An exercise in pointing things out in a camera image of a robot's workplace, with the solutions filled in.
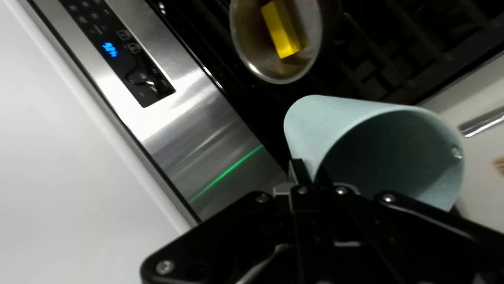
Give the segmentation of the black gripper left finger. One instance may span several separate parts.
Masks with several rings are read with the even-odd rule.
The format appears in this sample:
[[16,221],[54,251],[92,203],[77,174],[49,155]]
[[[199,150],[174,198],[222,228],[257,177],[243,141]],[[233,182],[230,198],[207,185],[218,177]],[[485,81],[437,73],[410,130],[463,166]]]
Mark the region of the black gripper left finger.
[[140,266],[142,284],[235,284],[295,244],[290,198],[312,185],[301,160],[292,160],[293,184],[282,193],[252,191],[188,231]]

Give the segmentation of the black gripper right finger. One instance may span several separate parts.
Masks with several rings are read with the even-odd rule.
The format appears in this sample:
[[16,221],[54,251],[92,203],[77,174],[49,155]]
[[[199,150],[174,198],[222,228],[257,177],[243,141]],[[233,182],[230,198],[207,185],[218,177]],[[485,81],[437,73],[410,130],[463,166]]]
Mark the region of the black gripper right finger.
[[367,199],[328,177],[337,232],[378,258],[391,284],[504,284],[504,236],[396,191]]

